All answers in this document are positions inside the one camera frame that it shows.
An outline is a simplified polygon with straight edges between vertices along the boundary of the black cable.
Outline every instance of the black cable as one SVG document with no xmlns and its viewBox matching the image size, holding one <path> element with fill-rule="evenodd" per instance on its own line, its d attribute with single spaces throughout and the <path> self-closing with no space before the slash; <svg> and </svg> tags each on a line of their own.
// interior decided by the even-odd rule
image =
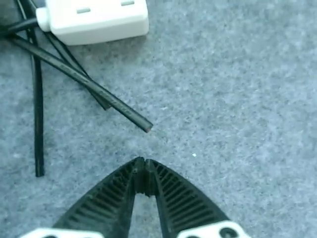
<svg viewBox="0 0 317 238">
<path fill-rule="evenodd" d="M 32 1 L 32 0 L 21 0 L 23 5 L 25 7 L 28 7 L 28 10 L 30 11 L 30 13 L 32 15 L 30 15 L 29 17 L 35 17 L 35 12 L 36 12 L 36 4 Z M 71 52 L 69 51 L 69 49 L 67 48 L 67 46 L 61 42 L 53 33 L 51 32 L 43 32 L 46 36 L 46 38 L 49 40 L 49 42 L 54 46 L 54 48 L 56 49 L 56 51 L 59 53 L 60 57 L 70 66 L 72 66 L 73 68 L 77 69 L 78 71 L 82 72 L 83 74 L 85 74 L 87 77 L 89 77 L 89 75 L 87 74 L 87 72 L 83 69 L 83 67 L 80 65 L 80 63 L 76 60 L 76 58 L 71 54 Z M 109 109 L 111 106 L 109 105 L 109 103 L 103 99 L 102 97 L 100 97 L 100 95 L 95 94 L 94 92 L 88 90 L 90 92 L 90 94 L 96 99 L 96 101 L 100 104 L 100 106 L 104 109 L 107 110 Z"/>
<path fill-rule="evenodd" d="M 13 23 L 11 25 L 5 26 L 5 30 L 0 31 L 0 38 L 8 36 L 19 31 L 27 30 L 29 28 L 34 28 L 38 26 L 38 21 L 36 17 L 26 19 L 20 22 Z"/>
<path fill-rule="evenodd" d="M 23 19 L 32 17 L 32 13 L 27 11 L 20 0 L 15 0 L 18 11 Z M 35 46 L 38 45 L 34 29 L 26 30 L 28 41 Z M 34 105 L 34 158 L 35 158 L 35 176 L 42 177 L 44 170 L 44 138 L 43 138 L 43 83 L 41 61 L 34 55 L 31 55 L 31 67 L 33 75 L 33 105 Z"/>
<path fill-rule="evenodd" d="M 44 62 L 50 64 L 51 66 L 57 68 L 69 77 L 73 78 L 75 81 L 84 85 L 86 88 L 92 90 L 93 92 L 105 98 L 110 103 L 110 105 L 113 106 L 113 108 L 115 108 L 117 111 L 123 114 L 126 118 L 128 118 L 130 121 L 136 124 L 143 131 L 149 132 L 151 130 L 153 124 L 150 121 L 148 121 L 145 117 L 143 117 L 138 112 L 133 110 L 131 107 L 126 105 L 124 102 L 122 102 L 119 98 L 110 93 L 108 90 L 106 90 L 105 88 L 97 84 L 95 81 L 85 76 L 83 73 L 65 64 L 63 61 L 61 61 L 54 55 L 42 50 L 37 46 L 34 46 L 22 37 L 19 37 L 17 35 L 10 35 L 8 39 L 10 39 L 10 41 L 16 44 L 17 46 L 30 52 L 31 54 L 43 60 Z"/>
</svg>

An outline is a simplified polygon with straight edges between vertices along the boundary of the white electrical plug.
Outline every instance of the white electrical plug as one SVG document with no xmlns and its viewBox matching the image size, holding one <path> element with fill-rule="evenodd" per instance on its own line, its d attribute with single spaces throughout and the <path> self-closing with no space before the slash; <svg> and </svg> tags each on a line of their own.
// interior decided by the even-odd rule
<svg viewBox="0 0 317 238">
<path fill-rule="evenodd" d="M 40 28 L 66 45 L 88 45 L 146 35 L 146 0 L 46 0 L 36 10 Z"/>
</svg>

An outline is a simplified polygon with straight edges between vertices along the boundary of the power cord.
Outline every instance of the power cord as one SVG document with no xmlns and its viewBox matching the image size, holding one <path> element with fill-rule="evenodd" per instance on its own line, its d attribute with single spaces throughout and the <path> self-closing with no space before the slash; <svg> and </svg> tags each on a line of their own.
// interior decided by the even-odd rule
<svg viewBox="0 0 317 238">
<path fill-rule="evenodd" d="M 14 1 L 20 16 L 26 20 L 33 17 L 28 5 L 20 0 Z M 26 30 L 26 36 L 30 43 L 38 45 L 36 34 L 33 28 Z M 35 176 L 41 177 L 44 171 L 44 115 L 43 115 L 43 77 L 41 60 L 31 55 L 31 67 L 33 77 L 33 104 L 34 104 L 34 158 L 35 158 Z"/>
<path fill-rule="evenodd" d="M 5 31 L 0 31 L 0 37 L 5 37 L 8 36 L 12 33 L 16 33 L 19 31 L 23 31 L 23 30 L 27 30 L 33 27 L 37 27 L 38 25 L 38 21 L 35 17 L 31 18 L 31 19 L 26 19 L 20 22 L 16 22 L 13 23 L 9 26 L 5 27 Z"/>
<path fill-rule="evenodd" d="M 24 20 L 8 26 L 0 25 L 0 38 L 5 37 L 13 44 L 33 55 L 31 61 L 34 79 L 35 165 L 37 177 L 44 175 L 43 92 L 40 60 L 57 68 L 76 82 L 85 86 L 105 110 L 111 106 L 143 131 L 149 132 L 151 130 L 153 124 L 150 121 L 92 80 L 75 57 L 70 53 L 66 45 L 59 41 L 52 33 L 45 33 L 45 36 L 58 51 L 62 59 L 58 59 L 54 55 L 39 48 L 37 46 L 35 32 L 32 29 L 37 26 L 37 22 L 35 23 L 34 20 L 37 6 L 32 0 L 15 0 L 15 2 Z M 22 30 L 26 30 L 28 40 L 14 34 Z"/>
</svg>

